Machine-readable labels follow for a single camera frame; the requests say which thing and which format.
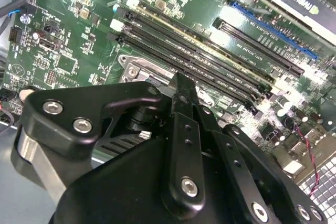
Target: blue connector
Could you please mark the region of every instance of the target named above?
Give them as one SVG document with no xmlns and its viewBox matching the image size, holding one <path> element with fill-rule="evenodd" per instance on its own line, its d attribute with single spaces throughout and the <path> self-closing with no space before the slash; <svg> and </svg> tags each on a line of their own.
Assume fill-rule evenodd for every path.
<svg viewBox="0 0 336 224">
<path fill-rule="evenodd" d="M 238 2 L 234 1 L 231 2 L 229 4 L 229 6 L 233 7 L 234 9 L 240 11 L 241 13 L 243 13 L 248 19 L 252 20 L 254 23 L 258 24 L 259 26 L 261 26 L 262 28 L 264 28 L 265 30 L 269 31 L 270 33 L 274 34 L 275 36 L 277 36 L 278 38 L 280 38 L 281 40 L 283 40 L 284 42 L 286 42 L 287 44 L 291 45 L 292 47 L 300 50 L 301 52 L 305 53 L 306 55 L 310 56 L 311 58 L 313 58 L 314 60 L 317 60 L 318 57 L 317 55 L 315 55 L 312 51 L 310 51 L 307 48 L 301 47 L 299 46 L 294 40 L 289 39 L 286 37 L 286 35 L 284 35 L 282 32 L 278 31 L 277 29 L 271 27 L 270 25 L 266 24 L 263 21 L 260 21 L 257 19 L 257 17 L 251 13 L 250 11 L 246 10 L 245 8 L 243 8 L 241 5 L 239 5 Z"/>
</svg>

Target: microchip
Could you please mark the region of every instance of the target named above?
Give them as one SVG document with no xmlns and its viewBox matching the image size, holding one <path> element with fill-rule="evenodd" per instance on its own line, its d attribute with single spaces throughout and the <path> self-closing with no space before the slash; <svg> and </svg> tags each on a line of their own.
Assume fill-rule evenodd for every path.
<svg viewBox="0 0 336 224">
<path fill-rule="evenodd" d="M 198 33 L 202 33 L 202 32 L 204 32 L 204 28 L 203 28 L 202 25 L 200 25 L 200 24 L 195 24 L 195 25 L 194 25 L 194 29 L 195 29 L 196 32 L 198 32 Z"/>
<path fill-rule="evenodd" d="M 175 5 L 173 5 L 172 3 L 167 4 L 167 8 L 170 9 L 170 10 L 174 9 L 174 6 Z"/>
<path fill-rule="evenodd" d="M 204 34 L 206 37 L 210 37 L 211 32 L 210 32 L 209 30 L 205 29 L 205 30 L 203 31 L 203 34 Z"/>
<path fill-rule="evenodd" d="M 93 24 L 97 25 L 98 22 L 99 22 L 99 16 L 97 14 L 95 14 L 95 13 L 92 14 L 91 15 L 91 21 L 92 21 Z"/>
<path fill-rule="evenodd" d="M 22 38 L 22 29 L 15 26 L 10 29 L 8 40 L 13 43 L 20 43 Z"/>
<path fill-rule="evenodd" d="M 77 9 L 82 9 L 82 8 L 83 8 L 83 5 L 82 5 L 80 2 L 76 2 L 76 3 L 75 3 L 75 8 L 77 8 Z"/>
<path fill-rule="evenodd" d="M 281 77 L 282 76 L 282 73 L 280 73 L 278 70 L 275 70 L 273 69 L 271 71 L 271 74 L 274 76 L 274 77 Z"/>
<path fill-rule="evenodd" d="M 48 33 L 53 33 L 53 32 L 58 32 L 59 30 L 59 23 L 53 21 L 53 20 L 48 20 L 44 27 L 43 30 L 48 32 Z"/>
<path fill-rule="evenodd" d="M 105 81 L 106 80 L 102 77 L 98 77 L 97 80 L 96 80 L 97 85 L 104 85 Z"/>
<path fill-rule="evenodd" d="M 92 34 L 89 35 L 89 40 L 96 41 L 96 37 Z"/>
<path fill-rule="evenodd" d="M 81 17 L 82 19 L 88 19 L 90 16 L 90 11 L 87 10 L 86 8 L 83 8 L 80 10 L 79 12 L 79 17 Z"/>
<path fill-rule="evenodd" d="M 163 11 L 166 8 L 167 3 L 163 0 L 156 0 L 155 1 L 155 7 L 161 11 Z"/>
<path fill-rule="evenodd" d="M 21 7 L 21 14 L 35 14 L 37 11 L 37 7 L 31 5 L 30 3 L 26 3 Z"/>
</svg>

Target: dimm slot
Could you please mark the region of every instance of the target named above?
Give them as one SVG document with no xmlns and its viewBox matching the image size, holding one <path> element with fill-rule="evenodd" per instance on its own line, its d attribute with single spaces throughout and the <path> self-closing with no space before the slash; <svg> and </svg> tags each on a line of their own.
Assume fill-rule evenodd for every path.
<svg viewBox="0 0 336 224">
<path fill-rule="evenodd" d="M 155 21 L 157 21 L 157 22 L 165 25 L 166 27 L 172 29 L 177 35 L 181 36 L 183 39 L 189 40 L 192 44 L 196 45 L 199 49 L 202 49 L 202 50 L 206 51 L 208 54 L 214 55 L 218 58 L 226 59 L 227 61 L 229 61 L 229 62 L 231 62 L 235 65 L 238 65 L 241 69 L 250 73 L 251 75 L 253 75 L 258 80 L 261 80 L 262 82 L 265 82 L 265 83 L 269 84 L 270 86 L 274 87 L 275 80 L 270 75 L 268 75 L 267 73 L 260 72 L 257 68 L 255 68 L 252 65 L 249 65 L 247 62 L 242 62 L 240 59 L 236 59 L 235 56 L 227 55 L 226 52 L 224 50 L 222 50 L 222 48 L 218 47 L 212 41 L 205 38 L 204 36 L 198 35 L 199 38 L 202 38 L 202 39 L 204 39 L 205 42 L 207 42 L 207 45 L 204 44 L 203 42 L 195 39 L 195 37 L 189 35 L 188 33 L 185 33 L 184 31 L 186 31 L 186 32 L 189 31 L 189 30 L 188 31 L 186 30 L 187 28 L 183 29 L 184 31 L 181 31 L 178 28 L 176 28 L 175 27 L 176 22 L 174 20 L 171 20 L 169 17 L 167 17 L 164 14 L 155 15 L 155 14 L 150 13 L 147 9 L 143 9 L 140 6 L 136 7 L 135 10 L 139 14 L 151 17 Z M 165 19 L 168 20 L 168 22 L 165 21 L 164 19 L 161 19 L 159 16 L 160 17 L 164 16 Z"/>
<path fill-rule="evenodd" d="M 223 88 L 222 86 L 220 86 L 217 83 L 214 83 L 210 80 L 207 80 L 204 76 L 202 76 L 201 74 L 192 71 L 191 69 L 189 69 L 188 67 L 185 67 L 183 65 L 181 65 L 180 63 L 171 60 L 172 56 L 169 56 L 169 54 L 165 54 L 162 50 L 158 51 L 157 49 L 155 49 L 154 47 L 147 45 L 146 43 L 144 43 L 140 38 L 134 38 L 132 37 L 132 35 L 130 33 L 124 33 L 123 36 L 121 37 L 124 42 L 131 46 L 134 47 L 138 50 L 140 50 L 141 52 L 144 52 L 148 55 L 153 55 L 156 58 L 162 60 L 164 63 L 172 66 L 173 68 L 175 68 L 177 71 L 181 71 L 183 73 L 186 73 L 189 77 L 193 78 L 194 80 L 199 80 L 202 83 L 206 84 L 209 87 L 212 87 L 214 90 L 216 90 L 219 93 L 223 93 L 224 95 L 228 96 L 229 98 L 241 103 L 241 104 L 250 104 L 251 102 L 246 99 L 243 98 L 239 95 L 237 95 L 236 93 Z"/>
<path fill-rule="evenodd" d="M 232 79 L 227 78 L 226 76 L 223 76 L 221 73 L 215 73 L 211 72 L 212 69 L 209 69 L 203 62 L 200 62 L 194 58 L 192 58 L 190 55 L 186 54 L 185 52 L 180 51 L 179 49 L 175 48 L 173 45 L 168 44 L 167 41 L 150 34 L 146 30 L 140 29 L 138 27 L 132 26 L 131 27 L 132 33 L 139 36 L 142 39 L 147 40 L 148 42 L 151 41 L 159 41 L 160 47 L 163 47 L 165 50 L 168 50 L 171 54 L 177 55 L 183 60 L 187 61 L 189 64 L 193 64 L 196 67 L 202 68 L 202 71 L 208 72 L 208 75 L 215 76 L 213 80 L 215 82 L 218 82 L 220 80 L 223 83 L 226 83 L 227 85 L 230 85 L 234 87 L 235 89 L 239 90 L 241 94 L 243 94 L 246 97 L 250 97 L 253 101 L 256 101 L 260 98 L 259 94 L 252 91 L 251 89 L 248 89 L 247 87 L 233 81 Z"/>
<path fill-rule="evenodd" d="M 197 48 L 195 45 L 189 43 L 187 40 L 177 36 L 170 30 L 164 29 L 163 27 L 153 23 L 149 22 L 145 18 L 139 16 L 140 18 L 136 21 L 136 24 L 139 24 L 141 26 L 145 25 L 150 27 L 151 29 L 155 30 L 157 33 L 169 37 L 171 40 L 174 41 L 176 45 L 178 45 L 181 48 L 184 48 L 185 50 L 190 50 L 196 55 L 202 56 L 204 59 L 209 61 L 215 69 L 224 69 L 236 78 L 240 78 L 246 82 L 248 82 L 251 86 L 254 87 L 254 89 L 258 90 L 260 82 L 253 79 L 252 77 L 248 76 L 247 74 L 242 73 L 241 71 L 238 71 L 234 67 L 230 66 L 229 64 L 224 63 L 221 60 L 218 60 L 217 58 L 213 57 L 212 55 L 208 54 L 206 51 L 202 50 L 201 48 Z"/>
<path fill-rule="evenodd" d="M 238 40 L 240 43 L 245 44 L 247 47 L 251 48 L 252 50 L 261 52 L 263 55 L 265 55 L 265 57 L 270 59 L 272 63 L 283 68 L 284 70 L 286 70 L 293 76 L 301 77 L 303 73 L 305 72 L 303 69 L 296 66 L 294 63 L 290 62 L 289 60 L 275 53 L 274 51 L 270 50 L 263 44 L 252 39 L 245 33 L 239 31 L 235 27 L 226 23 L 224 20 L 218 18 L 215 21 L 214 26 L 220 31 L 226 33 L 227 35 L 230 35 L 232 39 Z"/>
</svg>

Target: screw hole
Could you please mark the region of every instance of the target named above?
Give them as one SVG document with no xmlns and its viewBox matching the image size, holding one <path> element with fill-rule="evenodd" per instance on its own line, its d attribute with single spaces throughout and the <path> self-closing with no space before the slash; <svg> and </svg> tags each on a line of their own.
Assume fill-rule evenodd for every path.
<svg viewBox="0 0 336 224">
<path fill-rule="evenodd" d="M 191 127 L 190 127 L 190 125 L 186 124 L 184 127 L 185 127 L 185 129 L 186 129 L 187 131 L 191 131 Z"/>
<path fill-rule="evenodd" d="M 185 141 L 185 144 L 188 145 L 188 146 L 192 146 L 193 145 L 193 141 L 189 140 L 189 139 L 186 139 Z"/>
<path fill-rule="evenodd" d="M 233 162 L 235 163 L 235 165 L 236 165 L 237 167 L 239 167 L 239 168 L 241 168 L 241 167 L 242 167 L 242 165 L 240 164 L 240 162 L 239 162 L 239 161 L 237 161 L 237 160 L 234 160 Z"/>
</svg>

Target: ram slot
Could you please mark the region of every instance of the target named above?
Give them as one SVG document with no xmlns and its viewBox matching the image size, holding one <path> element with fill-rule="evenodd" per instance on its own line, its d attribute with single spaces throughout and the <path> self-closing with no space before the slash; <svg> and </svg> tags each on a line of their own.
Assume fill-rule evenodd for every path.
<svg viewBox="0 0 336 224">
<path fill-rule="evenodd" d="M 140 20 L 131 22 L 132 26 L 147 26 L 151 29 L 155 30 L 157 34 L 167 37 L 174 44 L 175 47 L 182 48 L 189 55 L 193 55 L 194 58 L 206 60 L 208 65 L 211 65 L 212 68 L 218 72 L 220 70 L 225 70 L 226 75 L 232 80 L 240 80 L 240 83 L 244 83 L 245 86 L 249 89 L 253 89 L 255 91 L 260 90 L 260 82 L 248 76 L 247 74 L 238 71 L 234 67 L 229 64 L 224 63 L 223 61 L 218 60 L 212 55 L 208 54 L 204 50 L 198 49 L 195 45 L 191 44 L 185 39 L 177 36 L 171 31 L 164 29 L 153 22 L 149 22 L 148 20 L 141 17 Z"/>
<path fill-rule="evenodd" d="M 292 74 L 295 77 L 301 77 L 305 72 L 300 67 L 296 66 L 291 61 L 287 60 L 286 58 L 282 57 L 281 55 L 275 53 L 274 51 L 270 50 L 268 47 L 264 46 L 263 44 L 257 42 L 256 40 L 252 39 L 248 35 L 244 34 L 243 32 L 239 31 L 235 27 L 229 25 L 222 19 L 217 19 L 215 21 L 215 27 L 226 33 L 227 35 L 231 36 L 232 39 L 238 41 L 241 44 L 245 44 L 247 47 L 252 49 L 253 51 L 261 52 L 265 57 L 272 61 L 273 64 L 281 67 L 283 70 L 287 71 L 288 73 Z"/>
<path fill-rule="evenodd" d="M 203 62 L 199 56 L 196 56 L 195 53 L 189 51 L 187 48 L 177 44 L 175 41 L 171 41 L 168 38 L 162 39 L 158 36 L 155 36 L 144 29 L 134 26 L 133 24 L 128 23 L 129 27 L 132 29 L 132 32 L 141 38 L 145 38 L 148 41 L 160 41 L 159 45 L 165 50 L 170 51 L 173 55 L 178 55 L 188 62 L 195 62 L 197 66 L 200 66 L 204 71 L 211 73 L 213 76 L 221 80 L 222 82 L 233 86 L 237 90 L 240 90 L 244 95 L 250 95 L 250 97 L 256 101 L 260 98 L 258 92 L 258 87 L 252 87 L 251 85 L 244 86 L 244 82 L 240 81 L 239 83 L 232 78 L 223 75 L 219 71 L 213 72 L 214 68 L 218 68 L 216 64 L 210 62 Z"/>
<path fill-rule="evenodd" d="M 247 62 L 243 62 L 238 56 L 232 55 L 230 52 L 221 48 L 220 46 L 214 44 L 208 38 L 203 35 L 200 35 L 188 27 L 184 26 L 181 23 L 176 22 L 172 18 L 166 16 L 165 14 L 158 12 L 152 6 L 147 5 L 146 3 L 141 2 L 140 6 L 137 6 L 135 9 L 138 15 L 133 15 L 132 18 L 135 20 L 140 20 L 141 22 L 146 23 L 152 27 L 160 27 L 174 36 L 178 36 L 180 40 L 188 41 L 190 45 L 196 47 L 197 51 L 205 52 L 208 55 L 212 55 L 218 59 L 223 59 L 230 62 L 236 68 L 236 71 L 242 71 L 247 74 L 252 75 L 257 80 L 267 83 L 270 86 L 274 87 L 275 80 L 267 73 L 264 73 L 257 69 L 255 66 L 250 65 Z"/>
<path fill-rule="evenodd" d="M 124 40 L 127 45 L 131 46 L 132 48 L 138 49 L 140 52 L 143 52 L 149 56 L 154 56 L 169 66 L 172 66 L 177 71 L 183 72 L 188 75 L 190 78 L 200 81 L 206 84 L 209 87 L 212 87 L 219 93 L 223 93 L 225 96 L 241 103 L 241 104 L 250 104 L 250 100 L 247 97 L 243 97 L 241 94 L 237 94 L 234 91 L 231 91 L 228 86 L 224 87 L 218 84 L 215 78 L 211 78 L 209 75 L 205 75 L 204 71 L 198 70 L 197 66 L 193 66 L 193 69 L 190 66 L 186 66 L 186 62 L 184 60 L 179 59 L 177 56 L 170 55 L 166 50 L 150 45 L 147 41 L 144 41 L 142 38 L 131 34 L 129 31 L 125 31 L 121 39 Z"/>
</svg>

